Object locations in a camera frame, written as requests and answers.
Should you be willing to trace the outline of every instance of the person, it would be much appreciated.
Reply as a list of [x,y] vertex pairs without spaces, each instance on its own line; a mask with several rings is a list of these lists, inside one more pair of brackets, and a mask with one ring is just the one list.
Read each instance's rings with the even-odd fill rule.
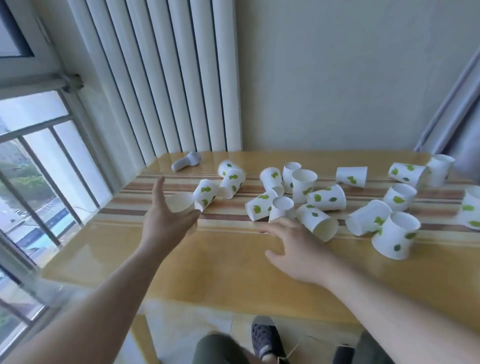
[[[91,295],[61,315],[4,364],[113,363],[146,294],[167,255],[180,243],[200,212],[172,213],[156,181],[142,237],[135,252]],[[260,232],[282,239],[285,254],[267,259],[293,279],[330,290],[345,304],[386,353],[358,363],[480,363],[480,337],[433,309],[389,289],[357,267],[335,256],[301,224],[278,218],[259,223]],[[212,333],[197,345],[195,364],[255,364],[287,360],[275,326],[253,323],[255,355],[227,335]],[[355,363],[357,353],[353,355]]]

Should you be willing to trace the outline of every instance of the hand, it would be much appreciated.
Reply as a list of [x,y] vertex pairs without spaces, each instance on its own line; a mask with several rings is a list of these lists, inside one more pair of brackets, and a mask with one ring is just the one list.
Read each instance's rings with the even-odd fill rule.
[[325,286],[336,258],[319,238],[299,222],[284,217],[258,223],[257,228],[283,240],[285,255],[265,252],[270,263],[293,279]]
[[165,202],[163,194],[164,177],[153,186],[152,207],[147,211],[138,250],[149,254],[160,253],[165,258],[183,239],[200,216],[199,210],[187,215],[173,213]]

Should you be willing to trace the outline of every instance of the person's left hand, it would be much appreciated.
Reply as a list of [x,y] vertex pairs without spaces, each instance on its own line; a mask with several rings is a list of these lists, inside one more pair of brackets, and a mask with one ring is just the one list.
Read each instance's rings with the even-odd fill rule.
[[187,215],[173,213],[165,202],[163,183],[160,177],[153,186],[152,207],[147,211],[138,250],[148,254],[161,254],[165,258],[183,239],[200,216],[199,210]]

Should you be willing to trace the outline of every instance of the person's left arm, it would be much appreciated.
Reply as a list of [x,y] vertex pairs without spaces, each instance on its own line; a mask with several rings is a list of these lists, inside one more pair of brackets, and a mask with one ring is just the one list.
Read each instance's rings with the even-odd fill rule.
[[162,177],[154,185],[135,253],[85,301],[17,347],[3,364],[114,362],[158,267],[200,215],[198,210],[186,216],[172,213],[163,182]]

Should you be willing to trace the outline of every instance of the wooden table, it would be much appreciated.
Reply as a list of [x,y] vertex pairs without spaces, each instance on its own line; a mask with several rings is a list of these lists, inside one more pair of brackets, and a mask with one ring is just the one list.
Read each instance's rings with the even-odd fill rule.
[[[226,311],[357,323],[352,313],[327,290],[296,282],[271,266],[264,251],[283,251],[281,241],[258,234],[246,215],[245,202],[262,193],[260,172],[282,170],[288,161],[319,175],[316,187],[335,183],[340,166],[368,166],[365,189],[345,187],[345,211],[332,212],[340,221],[328,243],[338,255],[353,261],[393,289],[426,302],[480,332],[480,235],[456,225],[454,215],[470,182],[449,179],[437,189],[423,189],[411,207],[422,222],[411,257],[388,259],[377,253],[370,237],[350,234],[344,217],[371,199],[382,198],[394,183],[388,179],[393,162],[424,165],[429,155],[393,151],[206,152],[199,166],[173,173],[170,166],[183,154],[165,154],[146,168],[51,260],[46,279],[94,288],[137,247],[143,215],[159,175],[166,194],[193,192],[200,179],[220,182],[216,170],[230,159],[247,172],[247,181],[231,200],[216,200],[202,214],[198,230],[185,238],[158,270],[146,300],[175,300]],[[144,316],[132,327],[149,362],[155,362]]]

